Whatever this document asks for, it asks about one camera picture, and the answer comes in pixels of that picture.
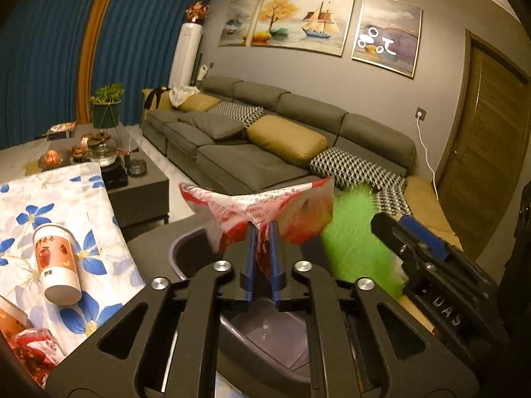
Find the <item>red white plastic bag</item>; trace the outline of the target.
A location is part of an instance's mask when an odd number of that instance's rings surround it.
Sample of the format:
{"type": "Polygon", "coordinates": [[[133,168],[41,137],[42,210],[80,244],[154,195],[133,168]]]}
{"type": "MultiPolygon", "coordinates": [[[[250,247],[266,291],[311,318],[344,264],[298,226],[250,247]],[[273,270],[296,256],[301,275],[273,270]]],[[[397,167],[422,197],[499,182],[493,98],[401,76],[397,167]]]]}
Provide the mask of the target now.
{"type": "Polygon", "coordinates": [[[179,190],[193,212],[206,224],[214,252],[246,239],[248,224],[258,230],[255,259],[271,276],[268,227],[276,221],[286,242],[301,244],[318,235],[332,220],[334,180],[331,177],[265,192],[229,196],[181,183],[179,190]]]}

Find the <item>green foam fruit net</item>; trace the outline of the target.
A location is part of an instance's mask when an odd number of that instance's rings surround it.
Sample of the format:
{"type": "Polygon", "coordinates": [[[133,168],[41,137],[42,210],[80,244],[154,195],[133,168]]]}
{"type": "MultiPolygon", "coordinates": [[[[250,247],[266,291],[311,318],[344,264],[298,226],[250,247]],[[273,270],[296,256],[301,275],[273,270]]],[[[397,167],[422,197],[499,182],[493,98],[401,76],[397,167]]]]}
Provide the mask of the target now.
{"type": "Polygon", "coordinates": [[[369,186],[362,184],[343,191],[334,198],[333,218],[322,231],[321,240],[335,278],[348,282],[373,279],[398,300],[407,277],[402,260],[371,230],[376,213],[369,186]]]}

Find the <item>white apple paper cup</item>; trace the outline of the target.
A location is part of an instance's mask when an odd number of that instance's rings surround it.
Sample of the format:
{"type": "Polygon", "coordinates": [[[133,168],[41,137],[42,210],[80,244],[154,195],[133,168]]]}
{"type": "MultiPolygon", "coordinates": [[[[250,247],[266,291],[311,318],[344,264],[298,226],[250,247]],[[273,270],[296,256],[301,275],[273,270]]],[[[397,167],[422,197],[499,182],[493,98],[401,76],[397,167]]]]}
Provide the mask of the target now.
{"type": "Polygon", "coordinates": [[[73,234],[60,225],[38,226],[33,234],[33,248],[44,297],[52,304],[77,304],[81,285],[73,234]]]}

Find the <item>red wrapper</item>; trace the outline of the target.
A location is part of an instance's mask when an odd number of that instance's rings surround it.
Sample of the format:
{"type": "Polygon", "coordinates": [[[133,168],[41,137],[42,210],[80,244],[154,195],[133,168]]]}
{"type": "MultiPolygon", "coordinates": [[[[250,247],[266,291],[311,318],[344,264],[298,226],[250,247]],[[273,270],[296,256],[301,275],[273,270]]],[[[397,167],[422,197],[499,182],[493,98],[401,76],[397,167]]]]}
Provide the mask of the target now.
{"type": "Polygon", "coordinates": [[[66,356],[58,341],[46,328],[30,328],[13,335],[7,343],[33,380],[44,388],[52,370],[66,356]]]}

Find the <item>patterned cushion near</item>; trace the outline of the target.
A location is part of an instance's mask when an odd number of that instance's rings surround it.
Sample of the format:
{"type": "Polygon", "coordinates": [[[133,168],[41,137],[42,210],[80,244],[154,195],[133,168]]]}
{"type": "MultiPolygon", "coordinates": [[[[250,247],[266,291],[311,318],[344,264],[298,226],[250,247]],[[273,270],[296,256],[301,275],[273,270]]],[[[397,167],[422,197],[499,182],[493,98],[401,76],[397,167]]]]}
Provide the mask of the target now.
{"type": "Polygon", "coordinates": [[[398,189],[404,192],[407,181],[399,174],[386,170],[338,147],[330,147],[310,162],[311,171],[321,178],[333,177],[340,190],[365,184],[374,192],[398,189]]]}

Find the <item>patterned cushion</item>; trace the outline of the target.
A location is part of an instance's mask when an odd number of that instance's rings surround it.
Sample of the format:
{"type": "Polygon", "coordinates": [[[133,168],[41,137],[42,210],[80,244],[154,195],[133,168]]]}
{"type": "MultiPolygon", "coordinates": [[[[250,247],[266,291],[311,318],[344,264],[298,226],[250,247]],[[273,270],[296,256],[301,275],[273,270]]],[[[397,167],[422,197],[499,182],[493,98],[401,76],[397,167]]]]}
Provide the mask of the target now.
{"type": "Polygon", "coordinates": [[[221,101],[213,106],[209,113],[220,115],[225,118],[234,119],[244,124],[248,128],[259,119],[265,116],[265,110],[259,106],[248,106],[246,104],[221,101]]]}
{"type": "Polygon", "coordinates": [[[340,190],[365,184],[374,192],[398,189],[404,192],[407,181],[399,174],[386,170],[338,147],[330,147],[310,162],[311,171],[321,178],[333,177],[340,190]]]}

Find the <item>wooden door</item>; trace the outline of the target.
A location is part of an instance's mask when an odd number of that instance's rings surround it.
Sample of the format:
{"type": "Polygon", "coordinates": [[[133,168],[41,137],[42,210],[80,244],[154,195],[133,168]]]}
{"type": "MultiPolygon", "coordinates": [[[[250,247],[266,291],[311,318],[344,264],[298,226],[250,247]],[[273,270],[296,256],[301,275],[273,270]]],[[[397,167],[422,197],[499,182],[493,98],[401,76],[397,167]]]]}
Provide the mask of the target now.
{"type": "Polygon", "coordinates": [[[465,33],[462,88],[436,187],[445,217],[473,260],[508,208],[529,137],[529,76],[484,39],[465,33]]]}

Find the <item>mustard cushion near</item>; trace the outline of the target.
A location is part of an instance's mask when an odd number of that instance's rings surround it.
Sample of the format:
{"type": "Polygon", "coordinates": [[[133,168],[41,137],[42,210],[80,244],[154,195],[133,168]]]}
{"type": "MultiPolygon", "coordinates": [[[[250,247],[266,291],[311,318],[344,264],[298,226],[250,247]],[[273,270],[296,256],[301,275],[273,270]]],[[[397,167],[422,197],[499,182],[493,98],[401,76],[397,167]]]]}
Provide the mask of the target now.
{"type": "Polygon", "coordinates": [[[308,167],[329,147],[320,133],[278,116],[266,115],[247,128],[248,140],[294,166],[308,167]]]}

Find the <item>grey sectional sofa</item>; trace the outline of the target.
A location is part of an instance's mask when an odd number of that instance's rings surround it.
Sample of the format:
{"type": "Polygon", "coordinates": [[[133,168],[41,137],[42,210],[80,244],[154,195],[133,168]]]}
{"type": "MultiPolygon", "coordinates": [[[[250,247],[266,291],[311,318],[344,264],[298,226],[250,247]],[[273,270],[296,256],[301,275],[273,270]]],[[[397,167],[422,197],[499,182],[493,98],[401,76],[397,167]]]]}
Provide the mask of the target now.
{"type": "Polygon", "coordinates": [[[458,244],[433,185],[412,172],[414,141],[366,116],[280,87],[207,77],[173,104],[167,87],[142,93],[143,136],[193,182],[245,195],[332,177],[369,185],[378,208],[413,216],[458,244]]]}

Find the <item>grey cushion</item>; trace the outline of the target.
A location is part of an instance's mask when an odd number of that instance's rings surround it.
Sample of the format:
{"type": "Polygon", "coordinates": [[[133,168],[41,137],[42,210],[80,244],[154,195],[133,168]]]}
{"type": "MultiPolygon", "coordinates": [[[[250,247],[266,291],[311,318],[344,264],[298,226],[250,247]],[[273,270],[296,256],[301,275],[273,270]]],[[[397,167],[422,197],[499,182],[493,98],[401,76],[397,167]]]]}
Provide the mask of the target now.
{"type": "Polygon", "coordinates": [[[232,138],[245,128],[241,121],[210,112],[186,113],[181,115],[178,121],[198,128],[213,140],[232,138]]]}

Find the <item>patterned cushion far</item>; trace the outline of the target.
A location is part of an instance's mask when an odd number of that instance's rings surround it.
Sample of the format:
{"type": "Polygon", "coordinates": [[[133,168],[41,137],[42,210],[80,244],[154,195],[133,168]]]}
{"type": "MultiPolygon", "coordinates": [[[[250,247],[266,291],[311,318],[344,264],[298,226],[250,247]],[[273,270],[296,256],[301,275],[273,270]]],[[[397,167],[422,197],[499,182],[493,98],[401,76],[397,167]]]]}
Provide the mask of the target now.
{"type": "Polygon", "coordinates": [[[259,119],[265,116],[265,110],[259,106],[248,106],[246,104],[221,101],[213,106],[209,113],[220,115],[225,118],[234,119],[244,124],[248,128],[259,119]]]}

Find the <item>dark coffee table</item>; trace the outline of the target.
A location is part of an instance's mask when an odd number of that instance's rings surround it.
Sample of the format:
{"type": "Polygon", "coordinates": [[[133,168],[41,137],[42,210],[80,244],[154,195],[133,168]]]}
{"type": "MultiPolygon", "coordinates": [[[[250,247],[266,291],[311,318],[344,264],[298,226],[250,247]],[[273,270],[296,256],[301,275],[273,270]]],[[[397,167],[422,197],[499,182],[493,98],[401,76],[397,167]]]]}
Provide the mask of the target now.
{"type": "Polygon", "coordinates": [[[110,131],[118,145],[115,163],[102,177],[120,228],[169,220],[170,183],[167,176],[139,148],[124,125],[110,131]]]}

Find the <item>white cloth on sofa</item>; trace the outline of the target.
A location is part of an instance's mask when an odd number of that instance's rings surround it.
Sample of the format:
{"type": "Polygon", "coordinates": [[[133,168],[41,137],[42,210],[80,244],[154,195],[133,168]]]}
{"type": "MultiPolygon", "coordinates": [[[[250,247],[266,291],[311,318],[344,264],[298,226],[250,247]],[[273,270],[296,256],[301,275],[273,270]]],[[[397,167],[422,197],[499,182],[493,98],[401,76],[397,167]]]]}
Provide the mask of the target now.
{"type": "Polygon", "coordinates": [[[173,85],[168,92],[170,102],[173,107],[179,108],[187,99],[198,95],[201,91],[195,86],[177,86],[173,85]]]}

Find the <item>glass teapot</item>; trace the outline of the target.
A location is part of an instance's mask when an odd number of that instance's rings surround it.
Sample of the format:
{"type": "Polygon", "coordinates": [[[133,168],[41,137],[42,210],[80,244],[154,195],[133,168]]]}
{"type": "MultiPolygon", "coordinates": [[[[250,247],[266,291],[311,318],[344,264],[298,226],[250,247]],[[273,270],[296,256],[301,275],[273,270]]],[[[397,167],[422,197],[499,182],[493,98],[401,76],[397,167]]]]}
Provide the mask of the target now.
{"type": "Polygon", "coordinates": [[[89,160],[101,167],[111,166],[118,158],[118,147],[111,135],[100,131],[87,140],[89,160]]]}

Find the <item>orange fruit bowl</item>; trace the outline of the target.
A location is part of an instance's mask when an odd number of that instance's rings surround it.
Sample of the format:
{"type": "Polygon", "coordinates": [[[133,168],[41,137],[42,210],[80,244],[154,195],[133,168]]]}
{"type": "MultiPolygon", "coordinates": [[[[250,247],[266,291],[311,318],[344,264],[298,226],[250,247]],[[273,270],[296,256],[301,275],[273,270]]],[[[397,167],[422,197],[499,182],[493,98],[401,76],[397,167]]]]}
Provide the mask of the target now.
{"type": "Polygon", "coordinates": [[[48,150],[38,160],[38,166],[42,171],[60,168],[64,165],[63,156],[56,150],[48,150]]]}

